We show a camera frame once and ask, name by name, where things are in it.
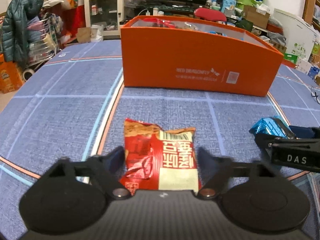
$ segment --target orange box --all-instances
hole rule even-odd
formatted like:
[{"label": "orange box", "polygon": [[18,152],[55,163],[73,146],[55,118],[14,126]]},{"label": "orange box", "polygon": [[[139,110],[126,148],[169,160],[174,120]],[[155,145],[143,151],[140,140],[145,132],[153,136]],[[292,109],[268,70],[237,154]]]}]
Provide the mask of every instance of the orange box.
[{"label": "orange box", "polygon": [[5,62],[0,54],[0,90],[8,93],[18,90],[24,84],[21,69],[12,61]]},{"label": "orange box", "polygon": [[157,17],[186,21],[200,31],[150,27],[143,21],[148,17],[121,28],[125,86],[268,93],[283,59],[269,43],[243,29],[192,18]]}]

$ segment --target floor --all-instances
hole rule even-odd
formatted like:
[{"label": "floor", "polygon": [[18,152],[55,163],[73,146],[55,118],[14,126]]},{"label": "floor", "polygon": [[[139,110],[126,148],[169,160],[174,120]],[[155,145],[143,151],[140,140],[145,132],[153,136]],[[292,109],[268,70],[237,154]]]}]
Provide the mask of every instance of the floor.
[{"label": "floor", "polygon": [[2,112],[2,110],[6,107],[6,105],[9,103],[9,101],[11,100],[11,98],[14,97],[14,95],[16,94],[16,91],[12,91],[6,94],[3,94],[0,91],[0,112]]}]

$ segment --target green puffer jacket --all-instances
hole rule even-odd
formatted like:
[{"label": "green puffer jacket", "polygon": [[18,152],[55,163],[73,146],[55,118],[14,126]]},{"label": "green puffer jacket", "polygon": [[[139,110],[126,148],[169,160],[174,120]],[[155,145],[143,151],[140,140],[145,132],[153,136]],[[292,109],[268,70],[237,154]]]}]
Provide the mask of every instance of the green puffer jacket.
[{"label": "green puffer jacket", "polygon": [[36,17],[44,0],[12,0],[2,26],[4,60],[16,61],[23,69],[28,61],[27,22]]}]

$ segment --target black circular disc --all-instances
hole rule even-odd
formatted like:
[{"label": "black circular disc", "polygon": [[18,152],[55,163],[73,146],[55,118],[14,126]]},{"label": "black circular disc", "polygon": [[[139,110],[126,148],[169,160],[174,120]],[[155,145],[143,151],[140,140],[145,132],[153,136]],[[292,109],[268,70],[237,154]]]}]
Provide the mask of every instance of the black circular disc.
[{"label": "black circular disc", "polygon": [[78,181],[48,181],[41,190],[28,191],[19,206],[28,229],[51,235],[85,229],[102,216],[105,208],[103,193]]},{"label": "black circular disc", "polygon": [[237,225],[254,232],[286,232],[306,219],[310,204],[297,188],[244,183],[222,196],[225,214]]}]

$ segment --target red chair backrest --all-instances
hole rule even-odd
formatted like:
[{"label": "red chair backrest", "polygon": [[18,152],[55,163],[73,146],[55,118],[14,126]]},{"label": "red chair backrest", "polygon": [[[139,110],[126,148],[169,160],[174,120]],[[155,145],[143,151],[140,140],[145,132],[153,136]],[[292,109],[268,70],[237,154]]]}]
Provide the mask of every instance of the red chair backrest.
[{"label": "red chair backrest", "polygon": [[221,11],[211,10],[207,8],[198,8],[195,10],[194,15],[200,19],[207,21],[217,22],[222,21],[226,22],[227,18]]}]

